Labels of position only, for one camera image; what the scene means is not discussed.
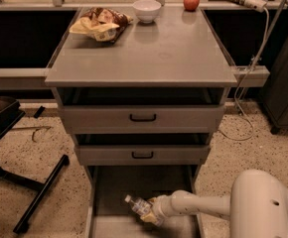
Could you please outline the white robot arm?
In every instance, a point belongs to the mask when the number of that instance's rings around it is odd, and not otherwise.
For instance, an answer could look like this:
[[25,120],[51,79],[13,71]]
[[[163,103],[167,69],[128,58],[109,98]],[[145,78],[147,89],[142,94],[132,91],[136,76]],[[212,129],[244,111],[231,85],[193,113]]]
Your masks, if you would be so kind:
[[261,170],[240,173],[229,195],[200,197],[177,190],[155,197],[141,219],[160,224],[197,213],[228,220],[230,238],[288,238],[288,188]]

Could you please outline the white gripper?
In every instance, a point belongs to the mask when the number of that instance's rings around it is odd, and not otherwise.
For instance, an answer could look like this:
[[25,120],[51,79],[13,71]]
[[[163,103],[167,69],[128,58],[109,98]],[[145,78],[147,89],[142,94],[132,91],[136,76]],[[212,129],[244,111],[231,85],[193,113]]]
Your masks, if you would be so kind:
[[160,195],[147,199],[152,204],[151,211],[140,216],[140,219],[146,223],[152,223],[161,226],[163,222],[170,217],[170,199],[167,195]]

